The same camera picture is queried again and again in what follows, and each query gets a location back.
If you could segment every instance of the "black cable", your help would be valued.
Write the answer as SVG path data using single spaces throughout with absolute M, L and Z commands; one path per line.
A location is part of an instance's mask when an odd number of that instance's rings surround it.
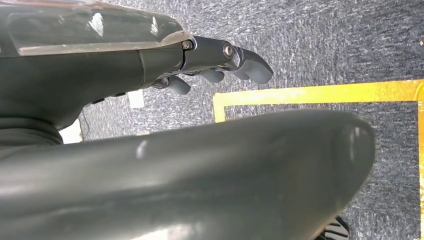
M 82 140 L 84 141 L 90 133 L 90 125 L 89 125 L 89 122 L 87 121 L 86 114 L 84 112 L 84 108 L 81 110 L 81 113 L 82 113 L 82 116 L 84 117 L 85 125 L 87 126 L 87 132 L 85 134 L 81 131 L 81 134 L 82 134 L 81 137 L 82 137 Z

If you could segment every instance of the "yellow floor marking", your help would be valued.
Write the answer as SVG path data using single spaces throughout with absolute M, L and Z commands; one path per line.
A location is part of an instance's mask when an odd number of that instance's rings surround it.
M 418 155 L 421 240 L 424 240 L 424 79 L 309 86 L 216 93 L 215 122 L 226 120 L 225 107 L 270 104 L 412 102 L 418 104 Z

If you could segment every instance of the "robotic finger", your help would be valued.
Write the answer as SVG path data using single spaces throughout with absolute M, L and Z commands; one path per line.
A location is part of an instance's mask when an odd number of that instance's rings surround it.
M 162 75 L 163 78 L 159 78 L 151 87 L 164 88 L 164 82 L 172 82 L 168 75 L 177 74 L 200 75 L 212 83 L 219 83 L 224 79 L 224 72 L 230 72 L 241 80 L 252 80 L 257 84 L 266 84 L 274 74 L 268 63 L 257 53 L 233 46 L 228 41 L 194 36 L 181 45 L 181 68 Z M 188 93 L 187 85 L 180 84 L 181 81 L 179 78 L 179 84 L 173 85 L 172 89 L 178 94 Z

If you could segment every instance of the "black curved surface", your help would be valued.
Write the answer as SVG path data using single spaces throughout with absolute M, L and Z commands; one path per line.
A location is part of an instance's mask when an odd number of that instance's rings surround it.
M 374 142 L 353 114 L 298 110 L 2 152 L 0 239 L 311 239 L 365 181 Z

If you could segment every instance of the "gray carpet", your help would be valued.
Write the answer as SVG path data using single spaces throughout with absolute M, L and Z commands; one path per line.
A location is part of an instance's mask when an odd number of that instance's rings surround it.
M 126 96 L 110 98 L 80 116 L 86 140 L 213 123 L 216 92 L 424 78 L 422 0 L 111 2 L 171 15 L 195 35 L 254 50 L 275 77 L 266 85 L 232 76 L 220 84 L 187 78 L 188 95 L 147 89 L 143 109 L 131 109 Z M 243 106 L 228 107 L 226 115 L 235 119 L 299 107 L 353 111 L 376 129 L 373 174 L 342 214 L 352 239 L 419 239 L 416 103 Z

